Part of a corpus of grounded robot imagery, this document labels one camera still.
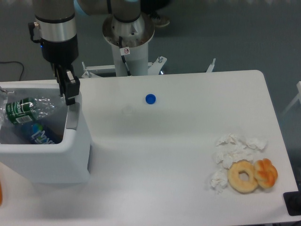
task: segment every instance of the white table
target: white table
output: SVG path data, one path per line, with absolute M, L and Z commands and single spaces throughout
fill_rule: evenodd
M 32 184 L 6 166 L 1 225 L 226 226 L 287 222 L 282 194 L 297 191 L 259 71 L 81 80 L 94 146 L 87 184 Z M 145 103 L 153 93 L 157 101 Z M 279 178 L 270 191 L 217 195 L 215 141 L 227 133 L 269 141 Z

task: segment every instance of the cord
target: cord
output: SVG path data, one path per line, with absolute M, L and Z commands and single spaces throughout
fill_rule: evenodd
M 122 48 L 122 37 L 121 36 L 119 36 L 119 48 Z M 127 75 L 131 76 L 130 69 L 128 68 L 127 61 L 126 61 L 126 58 L 124 57 L 124 55 L 121 55 L 121 59 L 122 59 L 122 62 L 124 63 L 124 65 L 126 66 Z
M 19 81 L 21 81 L 23 73 L 24 73 L 24 64 L 22 64 L 19 61 L 0 61 L 0 64 L 2 64 L 2 65 L 4 65 L 4 64 L 11 64 L 11 63 L 16 63 L 16 64 L 19 64 L 19 65 L 22 66 L 22 71 L 21 71 L 21 74 L 20 74 L 20 77 L 19 77 Z
M 297 226 L 299 223 L 301 223 L 301 220 L 299 220 L 299 221 L 293 223 L 291 226 Z

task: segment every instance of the tissue paper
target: tissue paper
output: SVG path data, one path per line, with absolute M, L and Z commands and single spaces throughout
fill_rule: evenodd
M 214 153 L 214 161 L 216 164 L 221 163 L 223 169 L 219 169 L 213 174 L 210 182 L 211 187 L 217 193 L 221 193 L 228 184 L 227 170 L 232 164 L 241 160 L 252 161 L 254 151 L 264 151 L 267 144 L 265 139 L 246 138 L 232 133 L 222 136 L 215 143 L 215 146 L 222 145 L 224 149 Z
M 229 133 L 225 136 L 222 136 L 215 144 L 215 146 L 223 145 L 223 144 L 234 144 L 239 145 L 243 149 L 249 147 L 254 150 L 264 150 L 268 144 L 266 139 L 259 138 L 245 138 L 244 136 L 240 136 L 237 134 Z
M 210 185 L 215 188 L 217 193 L 221 193 L 228 185 L 227 171 L 225 169 L 216 171 L 211 177 Z

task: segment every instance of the glazed donut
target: glazed donut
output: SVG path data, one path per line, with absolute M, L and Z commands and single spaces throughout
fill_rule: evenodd
M 246 173 L 249 176 L 248 181 L 239 178 L 240 173 Z M 228 180 L 230 185 L 241 193 L 254 191 L 258 183 L 254 178 L 254 166 L 248 161 L 239 161 L 233 163 L 228 170 Z
M 258 160 L 254 163 L 254 177 L 263 188 L 274 186 L 278 172 L 269 159 Z

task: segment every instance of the crushed plastic bottle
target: crushed plastic bottle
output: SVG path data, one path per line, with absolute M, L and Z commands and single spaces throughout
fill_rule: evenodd
M 61 96 L 28 97 L 0 106 L 0 125 L 11 127 L 30 121 L 40 120 L 52 115 L 63 107 L 65 100 Z
M 62 141 L 54 131 L 41 122 L 23 124 L 21 132 L 24 138 L 33 145 L 52 145 L 59 144 Z

